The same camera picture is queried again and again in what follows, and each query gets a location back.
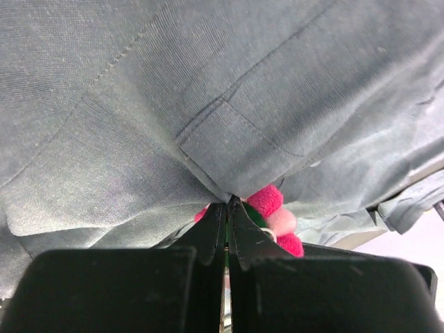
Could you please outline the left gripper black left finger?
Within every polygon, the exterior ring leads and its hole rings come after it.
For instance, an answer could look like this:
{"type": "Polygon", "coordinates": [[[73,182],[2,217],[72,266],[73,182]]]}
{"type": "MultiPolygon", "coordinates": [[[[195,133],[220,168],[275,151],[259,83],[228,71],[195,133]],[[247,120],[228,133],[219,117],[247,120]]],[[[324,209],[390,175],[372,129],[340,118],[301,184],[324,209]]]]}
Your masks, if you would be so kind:
{"type": "Polygon", "coordinates": [[[226,206],[163,249],[52,250],[27,268],[2,332],[218,332],[226,206]]]}

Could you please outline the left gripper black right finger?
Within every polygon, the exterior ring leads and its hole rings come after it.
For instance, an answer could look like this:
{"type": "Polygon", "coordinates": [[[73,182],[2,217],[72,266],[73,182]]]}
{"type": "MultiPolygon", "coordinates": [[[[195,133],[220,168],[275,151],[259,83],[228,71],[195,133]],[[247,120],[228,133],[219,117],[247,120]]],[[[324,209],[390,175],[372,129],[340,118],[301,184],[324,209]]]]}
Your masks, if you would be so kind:
{"type": "Polygon", "coordinates": [[[228,203],[235,332],[436,332],[429,268],[308,246],[292,256],[228,203]]]}

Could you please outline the grey button-up shirt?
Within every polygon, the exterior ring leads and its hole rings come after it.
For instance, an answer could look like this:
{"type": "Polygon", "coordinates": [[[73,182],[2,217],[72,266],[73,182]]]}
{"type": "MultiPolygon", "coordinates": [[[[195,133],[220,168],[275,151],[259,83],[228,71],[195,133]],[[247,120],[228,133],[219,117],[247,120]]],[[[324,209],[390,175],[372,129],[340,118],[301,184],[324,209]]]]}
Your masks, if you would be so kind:
{"type": "Polygon", "coordinates": [[[1,297],[269,184],[331,244],[443,199],[442,1],[2,1],[1,297]]]}

